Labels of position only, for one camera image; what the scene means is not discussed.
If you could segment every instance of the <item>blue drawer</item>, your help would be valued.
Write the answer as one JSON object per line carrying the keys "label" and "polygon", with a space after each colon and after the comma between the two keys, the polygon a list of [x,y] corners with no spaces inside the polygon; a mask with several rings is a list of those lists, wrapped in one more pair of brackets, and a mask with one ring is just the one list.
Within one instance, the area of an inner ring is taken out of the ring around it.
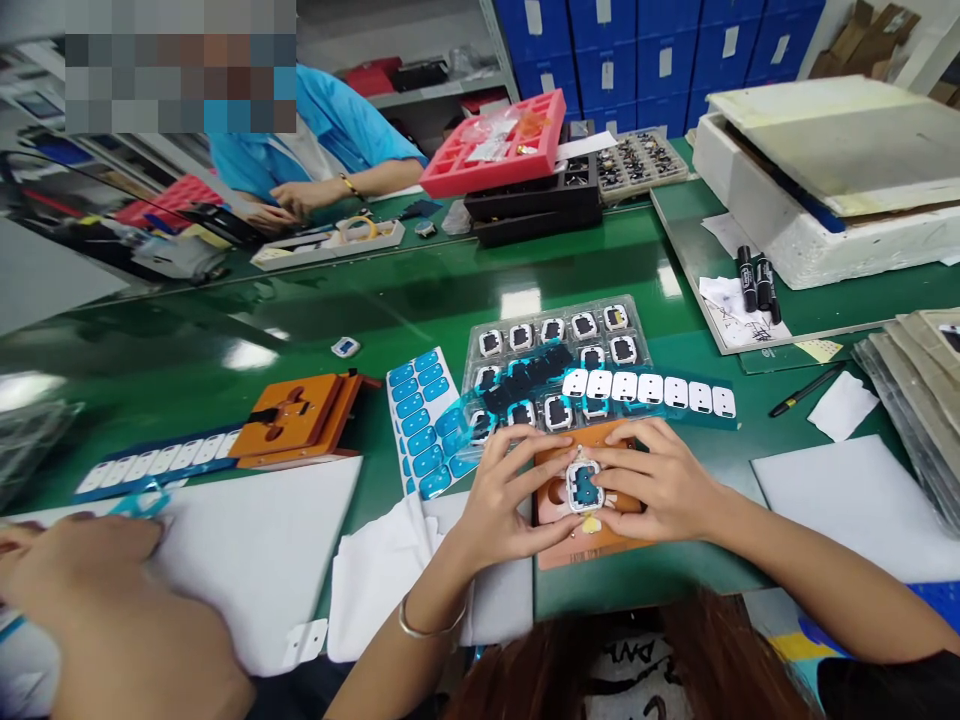
{"label": "blue drawer", "polygon": [[637,43],[577,53],[580,99],[585,108],[622,105],[637,99]]}
{"label": "blue drawer", "polygon": [[580,93],[572,55],[558,55],[545,60],[531,60],[513,66],[517,86],[523,99],[536,97],[556,89],[563,90],[568,110],[580,111]]}
{"label": "blue drawer", "polygon": [[700,26],[702,0],[640,0],[637,37],[673,35]]}
{"label": "blue drawer", "polygon": [[760,18],[701,27],[693,87],[742,87],[759,28]]}
{"label": "blue drawer", "polygon": [[597,110],[584,110],[583,119],[593,120],[594,132],[630,132],[637,129],[637,104],[630,102]]}
{"label": "blue drawer", "polygon": [[667,126],[667,137],[683,137],[687,131],[687,102],[690,93],[674,93],[637,103],[637,128]]}
{"label": "blue drawer", "polygon": [[820,13],[818,8],[808,8],[764,15],[747,78],[761,80],[790,74],[796,78],[820,22]]}
{"label": "blue drawer", "polygon": [[637,0],[567,2],[577,50],[600,50],[637,37]]}
{"label": "blue drawer", "polygon": [[703,0],[700,24],[734,25],[737,20],[760,17],[763,14],[763,2],[764,0]]}
{"label": "blue drawer", "polygon": [[637,99],[690,92],[696,51],[696,30],[637,40]]}
{"label": "blue drawer", "polygon": [[496,0],[514,63],[572,51],[566,0]]}

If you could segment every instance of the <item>paper sheet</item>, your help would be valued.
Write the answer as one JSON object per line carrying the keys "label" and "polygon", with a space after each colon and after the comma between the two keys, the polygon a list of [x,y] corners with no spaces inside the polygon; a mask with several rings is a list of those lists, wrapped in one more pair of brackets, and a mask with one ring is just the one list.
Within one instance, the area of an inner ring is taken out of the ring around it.
{"label": "paper sheet", "polygon": [[741,245],[750,246],[750,257],[756,257],[760,254],[756,245],[750,242],[750,238],[747,237],[743,228],[733,219],[733,215],[730,213],[714,215],[712,218],[704,218],[700,224],[720,241],[723,249],[726,250],[727,254],[734,260],[737,259],[737,248]]}
{"label": "paper sheet", "polygon": [[844,370],[807,420],[834,442],[842,442],[853,434],[878,402],[879,398],[863,386],[862,380]]}

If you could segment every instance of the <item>hair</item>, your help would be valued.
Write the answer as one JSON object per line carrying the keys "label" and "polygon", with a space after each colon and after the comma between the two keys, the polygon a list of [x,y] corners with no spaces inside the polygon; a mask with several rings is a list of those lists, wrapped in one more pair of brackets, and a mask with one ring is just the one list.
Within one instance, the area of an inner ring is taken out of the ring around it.
{"label": "hair", "polygon": [[[823,718],[806,686],[750,624],[739,597],[700,589],[660,608],[659,616],[697,720]],[[582,720],[590,671],[614,639],[616,622],[609,616],[551,620],[509,645],[488,648],[444,720]]]}

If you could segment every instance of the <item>gold bracelet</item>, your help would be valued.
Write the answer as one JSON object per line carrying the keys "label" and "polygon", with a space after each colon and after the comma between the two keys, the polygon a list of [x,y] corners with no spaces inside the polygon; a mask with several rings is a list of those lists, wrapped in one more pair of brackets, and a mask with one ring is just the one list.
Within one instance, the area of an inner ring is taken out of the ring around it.
{"label": "gold bracelet", "polygon": [[457,619],[453,621],[453,625],[443,630],[438,630],[435,633],[422,633],[414,630],[412,627],[407,625],[407,598],[410,597],[410,593],[407,593],[403,596],[403,600],[400,601],[399,612],[397,613],[397,618],[400,621],[400,629],[403,630],[407,635],[414,638],[415,640],[429,640],[431,638],[443,637],[444,635],[449,635],[454,630],[456,630],[457,625],[460,624],[460,621],[463,620],[463,616],[467,612],[467,603],[464,601],[463,609],[460,611],[460,614],[457,616]]}

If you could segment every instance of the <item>pink tray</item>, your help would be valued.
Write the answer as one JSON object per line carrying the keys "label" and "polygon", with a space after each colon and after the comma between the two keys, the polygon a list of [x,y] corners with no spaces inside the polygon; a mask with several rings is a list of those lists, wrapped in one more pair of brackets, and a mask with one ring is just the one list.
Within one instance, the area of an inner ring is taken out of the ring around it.
{"label": "pink tray", "polygon": [[[506,142],[510,144],[510,149],[503,160],[468,162],[467,158],[482,140],[468,142],[465,138],[475,133],[473,128],[486,118],[464,120],[437,150],[433,160],[420,176],[420,185],[430,197],[465,195],[468,192],[533,180],[553,173],[560,128],[567,111],[563,90],[554,90],[523,100],[513,107],[542,115],[545,118],[542,127],[532,135],[524,135],[521,133],[524,123],[521,122],[507,137]],[[529,155],[518,154],[517,148],[520,145],[536,148],[537,152]]]}

